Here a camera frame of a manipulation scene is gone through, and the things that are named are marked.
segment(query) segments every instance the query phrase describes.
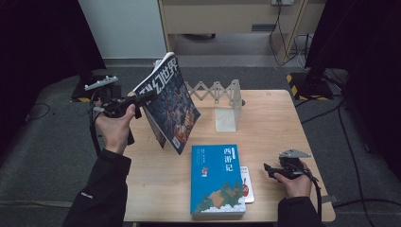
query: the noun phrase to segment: hand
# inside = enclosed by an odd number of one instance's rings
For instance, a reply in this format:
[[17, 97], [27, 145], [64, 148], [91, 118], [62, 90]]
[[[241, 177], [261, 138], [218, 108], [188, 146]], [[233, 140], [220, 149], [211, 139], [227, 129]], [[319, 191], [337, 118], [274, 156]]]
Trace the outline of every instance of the hand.
[[126, 110], [125, 115], [120, 118], [109, 118], [103, 113], [96, 120], [96, 125], [100, 129], [104, 141], [105, 149], [123, 155], [128, 144], [128, 134], [130, 132], [130, 122], [135, 116], [135, 105], [131, 104]]
[[[304, 162], [302, 162], [302, 164], [304, 165], [304, 169], [307, 169], [307, 165]], [[286, 187], [287, 194], [290, 198], [310, 196], [312, 182], [306, 175], [301, 175], [294, 180], [290, 180], [279, 173], [274, 173], [274, 177]]]

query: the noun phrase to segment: white stand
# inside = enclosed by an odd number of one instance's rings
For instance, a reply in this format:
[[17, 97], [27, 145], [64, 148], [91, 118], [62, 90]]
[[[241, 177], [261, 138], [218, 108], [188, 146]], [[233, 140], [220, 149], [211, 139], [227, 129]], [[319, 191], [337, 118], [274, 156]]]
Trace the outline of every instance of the white stand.
[[[239, 88], [239, 80], [234, 79], [230, 86], [223, 88], [220, 82], [214, 82], [211, 88], [207, 88], [202, 81], [200, 81], [194, 88], [190, 87], [186, 82], [186, 87], [189, 94], [195, 95], [199, 100], [210, 95], [215, 100], [215, 118], [216, 118], [216, 131], [217, 132], [236, 132], [237, 121], [241, 115], [243, 101], [241, 98], [241, 90]], [[198, 89], [202, 88], [202, 95], [198, 93]], [[229, 105], [220, 106], [220, 98], [228, 97]]]

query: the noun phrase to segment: gray carpet floor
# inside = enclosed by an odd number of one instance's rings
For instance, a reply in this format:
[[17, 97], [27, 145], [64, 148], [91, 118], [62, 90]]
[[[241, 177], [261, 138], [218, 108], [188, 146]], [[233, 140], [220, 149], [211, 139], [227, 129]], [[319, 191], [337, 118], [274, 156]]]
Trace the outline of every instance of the gray carpet floor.
[[[149, 67], [115, 67], [123, 94], [135, 87], [150, 72]], [[228, 86], [239, 79], [241, 89], [284, 89], [289, 91], [286, 75], [300, 72], [290, 67], [183, 67], [189, 84], [203, 81], [209, 86], [220, 81]], [[71, 202], [84, 186], [96, 154], [88, 130], [88, 103], [70, 102], [78, 77], [65, 79], [42, 90], [31, 119], [19, 130], [0, 167], [0, 226], [61, 226], [68, 208], [37, 205], [34, 201]], [[333, 93], [340, 92], [332, 87]], [[301, 121], [332, 110], [342, 101], [293, 100]], [[365, 151], [363, 138], [350, 113], [340, 108], [340, 116], [356, 158], [357, 172], [365, 199], [401, 202], [401, 183], [387, 169], [380, 154]], [[339, 199], [334, 205], [360, 200], [357, 172], [339, 113], [318, 117], [303, 124], [325, 186]], [[335, 221], [326, 226], [400, 226], [401, 207], [389, 202], [367, 201], [368, 216], [361, 202], [336, 208]]]

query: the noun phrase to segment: blue book cover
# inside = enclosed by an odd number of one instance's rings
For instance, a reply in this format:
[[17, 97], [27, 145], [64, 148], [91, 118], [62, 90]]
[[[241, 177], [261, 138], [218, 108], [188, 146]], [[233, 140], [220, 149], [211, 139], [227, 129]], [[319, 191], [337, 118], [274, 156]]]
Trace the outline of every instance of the blue book cover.
[[191, 215], [245, 213], [236, 145], [192, 146], [191, 164]]
[[177, 56], [173, 52], [155, 62], [151, 74], [133, 92], [142, 95], [151, 90], [156, 90], [159, 96], [147, 103], [144, 109], [153, 132], [162, 147], [162, 139], [165, 138], [181, 154], [201, 114], [186, 89]]

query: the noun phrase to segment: black sleeve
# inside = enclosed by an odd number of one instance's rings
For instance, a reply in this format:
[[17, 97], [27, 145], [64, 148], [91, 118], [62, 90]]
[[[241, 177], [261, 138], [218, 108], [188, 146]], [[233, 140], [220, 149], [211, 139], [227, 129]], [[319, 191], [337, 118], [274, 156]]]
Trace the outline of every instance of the black sleeve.
[[309, 197], [282, 199], [278, 203], [278, 226], [323, 227]]
[[131, 159], [103, 149], [62, 226], [122, 226]]

